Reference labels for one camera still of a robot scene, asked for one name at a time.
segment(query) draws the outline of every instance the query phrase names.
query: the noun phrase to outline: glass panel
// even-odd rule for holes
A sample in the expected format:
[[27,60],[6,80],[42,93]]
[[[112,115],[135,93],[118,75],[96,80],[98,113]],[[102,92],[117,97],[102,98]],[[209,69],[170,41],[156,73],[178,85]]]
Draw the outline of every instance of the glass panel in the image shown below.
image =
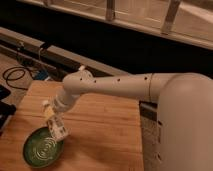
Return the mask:
[[75,10],[76,12],[85,12],[95,15],[105,16],[106,0],[53,0],[54,5]]
[[185,0],[182,2],[172,31],[213,41],[213,1]]
[[161,28],[168,0],[116,0],[116,19]]

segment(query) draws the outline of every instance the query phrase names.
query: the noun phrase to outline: wire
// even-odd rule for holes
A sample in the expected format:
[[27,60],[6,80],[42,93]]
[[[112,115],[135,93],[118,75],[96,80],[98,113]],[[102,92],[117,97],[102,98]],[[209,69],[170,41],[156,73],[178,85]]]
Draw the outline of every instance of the wire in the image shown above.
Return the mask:
[[[11,76],[16,72],[22,72],[22,74],[18,77],[11,78]],[[11,68],[9,68],[9,69],[7,69],[3,72],[2,77],[6,81],[6,84],[9,87],[15,88],[15,89],[20,89],[20,90],[28,90],[28,88],[17,87],[17,86],[10,84],[10,81],[17,81],[17,80],[23,78],[25,76],[26,72],[28,72],[30,77],[33,78],[31,70],[29,68],[26,68],[26,67],[11,67]]]
[[44,50],[43,48],[40,48],[38,51],[38,59],[40,61],[42,69],[46,72],[47,75],[49,75],[48,71],[46,70],[45,66],[43,65],[43,61],[41,60],[41,51]]

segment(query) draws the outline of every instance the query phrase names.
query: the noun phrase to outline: floor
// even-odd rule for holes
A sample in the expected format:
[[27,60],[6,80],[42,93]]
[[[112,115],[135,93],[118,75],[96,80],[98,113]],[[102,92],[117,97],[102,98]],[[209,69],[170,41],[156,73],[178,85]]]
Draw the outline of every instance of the floor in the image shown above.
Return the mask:
[[[0,76],[0,84],[5,86],[6,88],[8,88],[11,91],[11,95],[8,96],[7,98],[3,99],[2,101],[7,103],[7,104],[14,104],[15,106],[18,106],[21,99],[24,97],[26,91],[13,89],[13,88],[8,87],[5,80],[2,78],[2,74],[8,68],[17,67],[17,66],[20,66],[20,65],[18,64],[18,62],[16,60],[3,55],[1,52],[0,52],[0,61],[1,61],[1,64],[0,64],[0,75],[1,75]],[[14,73],[14,75],[12,75],[12,77],[15,78],[15,77],[19,76],[20,74],[22,74],[22,73],[21,72]],[[26,73],[25,76],[22,79],[15,81],[15,82],[12,82],[11,84],[15,85],[15,86],[27,88],[27,87],[29,87],[31,81],[32,81],[31,77]]]
[[[0,52],[0,84],[5,86],[11,91],[11,95],[2,100],[7,104],[19,105],[20,101],[24,97],[26,91],[17,90],[10,88],[6,85],[5,80],[2,78],[3,72],[11,67],[20,66],[15,59],[8,57]],[[21,73],[14,74],[14,77],[19,76]],[[25,76],[11,84],[20,87],[29,87],[32,82],[32,78],[25,74]],[[142,133],[143,133],[143,154],[144,154],[144,167],[145,171],[156,171],[156,122],[146,118],[141,117],[142,122]]]

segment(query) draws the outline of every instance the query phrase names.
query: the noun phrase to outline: black wall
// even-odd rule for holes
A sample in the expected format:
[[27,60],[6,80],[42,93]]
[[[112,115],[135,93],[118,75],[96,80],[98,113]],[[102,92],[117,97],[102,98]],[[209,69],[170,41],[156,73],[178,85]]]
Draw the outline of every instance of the black wall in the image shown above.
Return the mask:
[[213,73],[213,51],[15,0],[0,3],[0,26],[131,73]]

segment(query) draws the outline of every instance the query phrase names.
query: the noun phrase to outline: silver bracket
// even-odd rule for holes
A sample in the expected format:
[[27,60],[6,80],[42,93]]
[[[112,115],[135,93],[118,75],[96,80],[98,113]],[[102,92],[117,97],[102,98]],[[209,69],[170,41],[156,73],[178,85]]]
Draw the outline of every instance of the silver bracket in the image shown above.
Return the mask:
[[113,21],[115,19],[115,0],[107,0],[106,20]]
[[170,0],[166,18],[161,28],[162,34],[169,34],[171,32],[180,3],[181,0]]
[[43,0],[45,6],[49,7],[52,4],[52,0]]

